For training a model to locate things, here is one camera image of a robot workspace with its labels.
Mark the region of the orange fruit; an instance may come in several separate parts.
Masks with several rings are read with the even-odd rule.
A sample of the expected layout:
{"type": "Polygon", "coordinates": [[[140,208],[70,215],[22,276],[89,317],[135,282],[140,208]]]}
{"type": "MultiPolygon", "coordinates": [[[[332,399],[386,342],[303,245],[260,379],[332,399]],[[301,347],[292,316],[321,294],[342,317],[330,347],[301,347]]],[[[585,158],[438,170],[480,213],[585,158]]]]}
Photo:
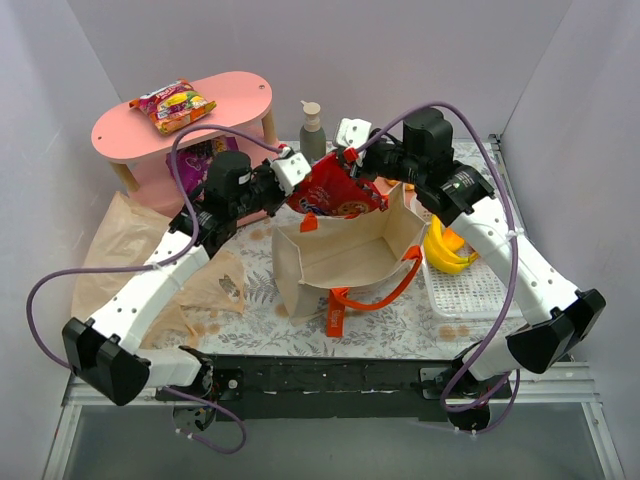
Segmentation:
{"type": "Polygon", "coordinates": [[[449,227],[442,231],[442,242],[443,245],[453,253],[458,252],[465,245],[465,240],[449,227]]]}

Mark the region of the beige canvas tote bag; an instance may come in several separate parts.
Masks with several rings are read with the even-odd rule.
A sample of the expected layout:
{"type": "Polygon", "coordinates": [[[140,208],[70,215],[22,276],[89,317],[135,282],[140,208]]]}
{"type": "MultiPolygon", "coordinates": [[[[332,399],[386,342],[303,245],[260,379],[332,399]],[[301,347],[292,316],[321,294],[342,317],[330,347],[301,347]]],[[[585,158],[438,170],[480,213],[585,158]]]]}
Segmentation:
{"type": "Polygon", "coordinates": [[[311,213],[272,236],[272,266],[289,317],[323,313],[326,335],[339,338],[349,310],[372,312],[394,302],[423,263],[425,221],[393,188],[388,208],[344,218],[311,213]]]}

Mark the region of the orange plastic grocery bag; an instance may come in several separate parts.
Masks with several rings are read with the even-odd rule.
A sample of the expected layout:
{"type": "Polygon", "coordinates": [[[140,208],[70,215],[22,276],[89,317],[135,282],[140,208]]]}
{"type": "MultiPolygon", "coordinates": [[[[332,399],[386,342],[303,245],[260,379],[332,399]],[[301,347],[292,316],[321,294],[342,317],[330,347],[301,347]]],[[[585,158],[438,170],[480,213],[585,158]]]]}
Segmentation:
{"type": "MultiPolygon", "coordinates": [[[[84,265],[113,267],[144,263],[159,244],[169,222],[168,217],[116,193],[91,242],[84,265]]],[[[130,273],[78,276],[71,315],[88,318],[131,277],[130,273]]],[[[206,333],[220,331],[218,326],[207,327],[206,322],[224,312],[241,314],[244,308],[244,267],[237,256],[221,250],[171,298],[145,332],[141,347],[197,347],[206,333]]]]}

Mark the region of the yellow banana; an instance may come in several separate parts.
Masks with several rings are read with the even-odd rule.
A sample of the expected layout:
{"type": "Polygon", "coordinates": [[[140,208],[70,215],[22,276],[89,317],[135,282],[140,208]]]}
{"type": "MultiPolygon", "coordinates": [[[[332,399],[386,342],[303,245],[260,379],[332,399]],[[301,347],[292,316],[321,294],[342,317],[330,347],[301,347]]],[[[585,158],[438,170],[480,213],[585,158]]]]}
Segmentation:
{"type": "Polygon", "coordinates": [[[477,252],[468,256],[460,256],[458,252],[449,251],[442,242],[442,231],[447,228],[441,220],[433,215],[425,236],[423,249],[427,261],[438,271],[454,275],[469,268],[479,259],[477,252]]]}

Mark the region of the orange Fox's candy bag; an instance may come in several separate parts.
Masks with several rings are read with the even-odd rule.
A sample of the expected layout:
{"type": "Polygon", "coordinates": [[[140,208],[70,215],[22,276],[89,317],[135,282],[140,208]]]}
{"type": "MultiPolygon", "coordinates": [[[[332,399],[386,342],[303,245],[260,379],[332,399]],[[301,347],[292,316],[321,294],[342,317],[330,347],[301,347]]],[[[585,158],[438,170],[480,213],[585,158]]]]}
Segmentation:
{"type": "Polygon", "coordinates": [[[217,104],[196,91],[189,81],[180,78],[133,99],[128,106],[143,112],[158,132],[167,136],[206,116],[217,104]]]}

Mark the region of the purple snack packet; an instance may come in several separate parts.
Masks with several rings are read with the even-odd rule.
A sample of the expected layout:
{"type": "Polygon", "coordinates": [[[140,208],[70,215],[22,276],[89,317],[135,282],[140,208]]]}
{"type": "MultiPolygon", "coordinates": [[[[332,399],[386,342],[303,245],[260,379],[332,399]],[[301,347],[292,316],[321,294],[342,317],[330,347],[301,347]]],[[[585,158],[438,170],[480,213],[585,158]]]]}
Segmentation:
{"type": "Polygon", "coordinates": [[[191,194],[203,183],[211,163],[219,153],[238,150],[237,140],[233,136],[219,136],[178,149],[176,167],[185,192],[191,194]]]}

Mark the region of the snack packets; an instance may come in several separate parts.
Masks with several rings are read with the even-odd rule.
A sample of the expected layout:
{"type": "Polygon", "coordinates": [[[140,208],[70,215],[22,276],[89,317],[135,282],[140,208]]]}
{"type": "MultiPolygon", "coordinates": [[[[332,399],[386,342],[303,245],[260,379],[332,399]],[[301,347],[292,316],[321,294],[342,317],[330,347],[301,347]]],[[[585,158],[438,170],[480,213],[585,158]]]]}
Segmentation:
{"type": "Polygon", "coordinates": [[[334,151],[312,166],[287,205],[301,214],[347,217],[384,211],[388,201],[372,181],[352,177],[349,164],[334,151]]]}

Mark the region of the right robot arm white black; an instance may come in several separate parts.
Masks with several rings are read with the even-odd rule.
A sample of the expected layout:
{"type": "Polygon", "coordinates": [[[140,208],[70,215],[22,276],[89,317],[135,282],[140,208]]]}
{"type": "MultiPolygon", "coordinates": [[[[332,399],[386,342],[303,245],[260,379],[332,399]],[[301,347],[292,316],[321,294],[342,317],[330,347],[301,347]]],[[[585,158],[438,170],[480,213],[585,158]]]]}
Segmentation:
{"type": "Polygon", "coordinates": [[[401,139],[366,121],[344,120],[334,143],[355,177],[413,185],[420,204],[479,254],[506,286],[507,303],[518,305],[525,326],[506,336],[491,332],[452,362],[448,380],[471,398],[513,370],[548,370],[588,335],[606,301],[565,279],[517,232],[503,185],[455,160],[453,127],[441,109],[427,104],[397,118],[401,139]]]}

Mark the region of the croissant bread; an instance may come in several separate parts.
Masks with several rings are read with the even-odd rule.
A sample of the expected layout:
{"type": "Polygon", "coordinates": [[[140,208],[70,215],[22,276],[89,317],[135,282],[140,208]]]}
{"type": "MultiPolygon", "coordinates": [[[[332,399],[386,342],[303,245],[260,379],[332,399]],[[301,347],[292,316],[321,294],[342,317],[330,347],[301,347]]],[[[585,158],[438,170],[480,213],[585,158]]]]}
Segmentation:
{"type": "MultiPolygon", "coordinates": [[[[396,185],[401,183],[400,181],[392,180],[392,179],[386,179],[385,182],[389,186],[389,188],[393,188],[396,185]]],[[[415,189],[413,184],[409,184],[406,182],[402,182],[401,184],[403,185],[405,191],[411,192],[415,189]]]]}

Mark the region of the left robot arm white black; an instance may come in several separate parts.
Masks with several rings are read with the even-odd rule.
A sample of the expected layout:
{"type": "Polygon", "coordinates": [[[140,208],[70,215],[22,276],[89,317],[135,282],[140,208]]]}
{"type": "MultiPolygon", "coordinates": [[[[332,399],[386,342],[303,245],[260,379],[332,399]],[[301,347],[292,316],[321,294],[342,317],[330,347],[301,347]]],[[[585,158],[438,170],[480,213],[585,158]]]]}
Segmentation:
{"type": "Polygon", "coordinates": [[[145,269],[87,319],[62,329],[72,373],[114,404],[124,406],[146,387],[179,387],[193,400],[213,386],[207,357],[189,347],[142,352],[142,339],[185,282],[237,232],[238,222],[257,212],[274,215],[310,172],[301,153],[285,149],[252,167],[240,151],[225,151],[170,222],[145,269]]]}

